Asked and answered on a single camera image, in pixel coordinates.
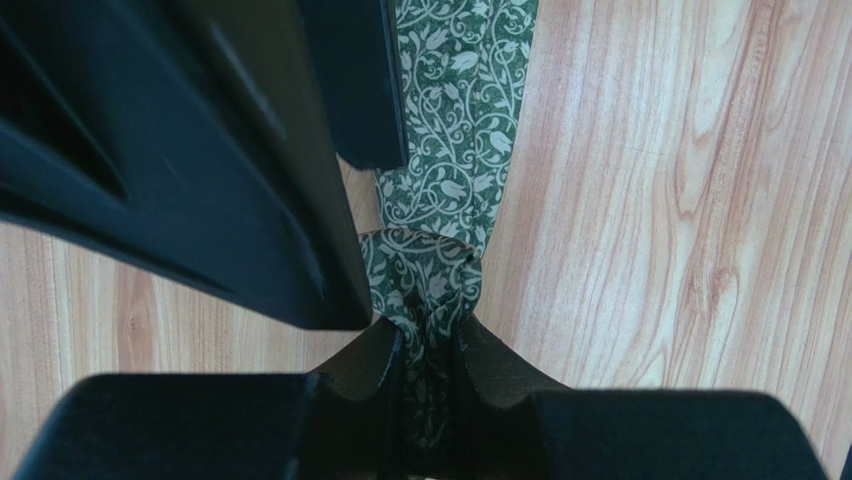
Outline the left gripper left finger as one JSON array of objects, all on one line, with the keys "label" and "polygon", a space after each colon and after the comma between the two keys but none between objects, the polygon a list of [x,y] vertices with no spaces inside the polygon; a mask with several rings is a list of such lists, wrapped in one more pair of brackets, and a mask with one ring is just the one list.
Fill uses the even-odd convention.
[{"label": "left gripper left finger", "polygon": [[387,320],[297,374],[103,374],[54,407],[19,479],[398,479],[404,338]]}]

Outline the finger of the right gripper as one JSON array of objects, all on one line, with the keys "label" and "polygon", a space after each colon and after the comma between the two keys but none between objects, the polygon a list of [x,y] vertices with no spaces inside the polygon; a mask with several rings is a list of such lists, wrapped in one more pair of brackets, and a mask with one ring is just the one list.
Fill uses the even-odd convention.
[{"label": "finger of the right gripper", "polygon": [[336,152],[359,170],[409,162],[395,3],[298,3]]},{"label": "finger of the right gripper", "polygon": [[1,217],[306,330],[372,320],[293,1],[5,1]]}]

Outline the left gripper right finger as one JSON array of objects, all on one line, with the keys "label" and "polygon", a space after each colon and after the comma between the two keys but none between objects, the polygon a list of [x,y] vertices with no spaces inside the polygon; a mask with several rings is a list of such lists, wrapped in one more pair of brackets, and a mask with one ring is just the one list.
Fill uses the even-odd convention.
[{"label": "left gripper right finger", "polygon": [[797,419],[736,390],[572,389],[468,318],[456,420],[471,479],[821,479]]}]

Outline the green floral patterned tie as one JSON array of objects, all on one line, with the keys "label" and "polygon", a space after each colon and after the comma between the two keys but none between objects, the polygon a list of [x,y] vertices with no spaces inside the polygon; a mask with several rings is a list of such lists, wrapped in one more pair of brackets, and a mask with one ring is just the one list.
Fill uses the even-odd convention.
[{"label": "green floral patterned tie", "polygon": [[444,354],[482,289],[531,55],[534,1],[396,5],[408,164],[376,176],[381,227],[360,238],[376,313],[406,341],[402,442],[452,438]]}]

